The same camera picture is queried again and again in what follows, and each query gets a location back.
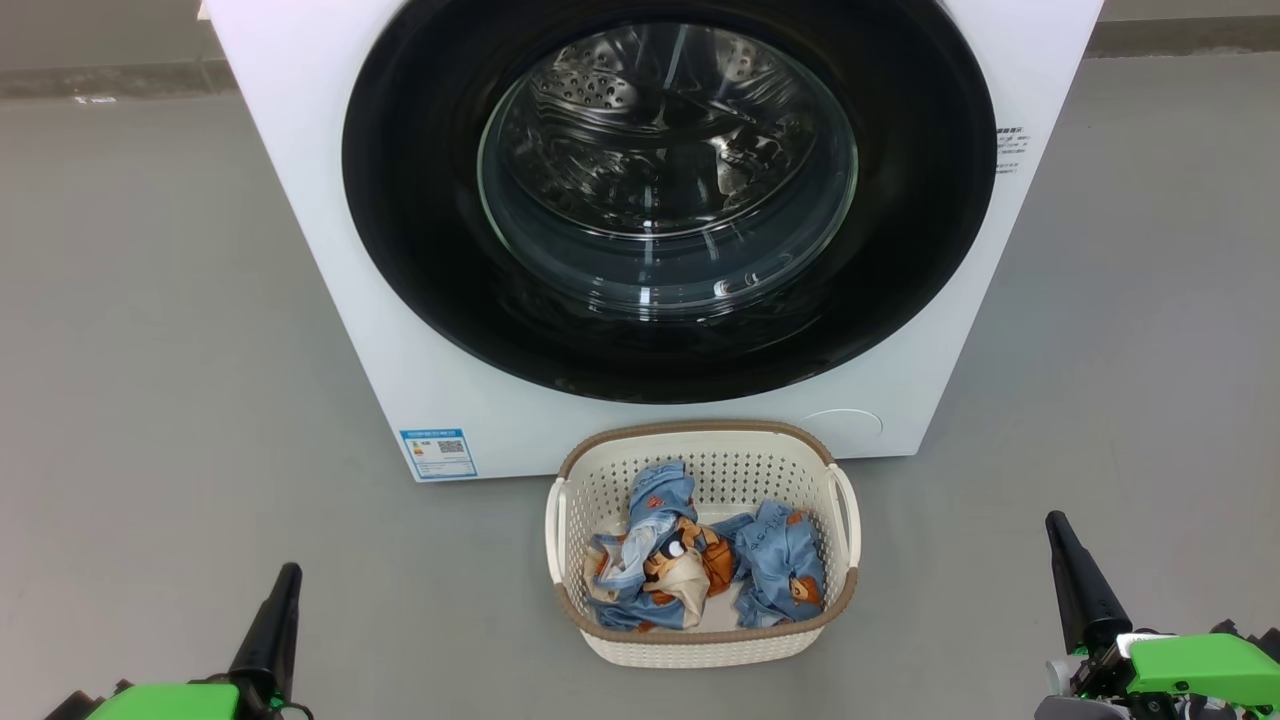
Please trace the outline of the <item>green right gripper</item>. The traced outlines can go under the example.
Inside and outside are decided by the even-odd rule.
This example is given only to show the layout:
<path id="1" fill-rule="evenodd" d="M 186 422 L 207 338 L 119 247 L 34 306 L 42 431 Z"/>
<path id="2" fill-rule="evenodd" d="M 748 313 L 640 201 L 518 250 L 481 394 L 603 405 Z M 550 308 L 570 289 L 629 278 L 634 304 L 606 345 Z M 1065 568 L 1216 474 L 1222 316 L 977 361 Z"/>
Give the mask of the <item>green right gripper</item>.
<path id="1" fill-rule="evenodd" d="M 1275 719 L 1279 630 L 1133 632 L 1133 623 L 1062 511 L 1046 515 L 1055 597 L 1070 670 L 1052 661 L 1038 719 Z"/>

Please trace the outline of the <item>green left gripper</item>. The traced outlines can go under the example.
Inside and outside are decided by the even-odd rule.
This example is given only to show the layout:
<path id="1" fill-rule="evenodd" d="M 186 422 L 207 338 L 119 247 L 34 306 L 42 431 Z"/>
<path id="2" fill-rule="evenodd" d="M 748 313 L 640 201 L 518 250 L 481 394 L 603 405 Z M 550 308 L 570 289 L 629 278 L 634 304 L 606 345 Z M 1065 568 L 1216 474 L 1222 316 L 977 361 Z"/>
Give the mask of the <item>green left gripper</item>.
<path id="1" fill-rule="evenodd" d="M 298 564 L 282 566 L 230 662 L 230 679 L 134 685 L 120 682 L 110 697 L 70 693 L 47 719 L 311 719 L 292 700 L 300 592 Z"/>

